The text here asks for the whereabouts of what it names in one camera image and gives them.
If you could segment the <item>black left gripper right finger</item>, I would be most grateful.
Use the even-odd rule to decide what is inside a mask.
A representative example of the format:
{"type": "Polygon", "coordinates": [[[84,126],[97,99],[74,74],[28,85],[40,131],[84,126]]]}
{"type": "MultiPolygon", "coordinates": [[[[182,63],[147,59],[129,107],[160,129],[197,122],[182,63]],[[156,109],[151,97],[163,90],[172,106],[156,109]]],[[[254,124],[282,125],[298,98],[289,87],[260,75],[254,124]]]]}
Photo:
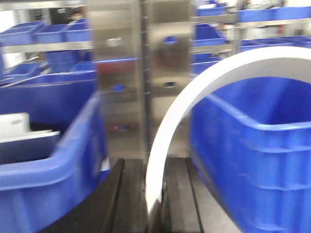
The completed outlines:
{"type": "Polygon", "coordinates": [[[163,233],[239,233],[207,189],[190,158],[169,157],[161,205],[163,233]]]}

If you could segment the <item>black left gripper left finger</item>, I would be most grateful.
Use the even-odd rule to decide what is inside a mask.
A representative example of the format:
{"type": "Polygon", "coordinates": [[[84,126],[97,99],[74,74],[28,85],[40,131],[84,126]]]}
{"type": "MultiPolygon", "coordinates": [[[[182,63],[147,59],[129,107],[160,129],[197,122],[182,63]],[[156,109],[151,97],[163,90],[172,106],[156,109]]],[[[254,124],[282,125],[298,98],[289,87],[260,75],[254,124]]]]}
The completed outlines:
{"type": "Polygon", "coordinates": [[[106,178],[74,209],[43,233],[146,233],[145,166],[119,159],[106,178]]]}

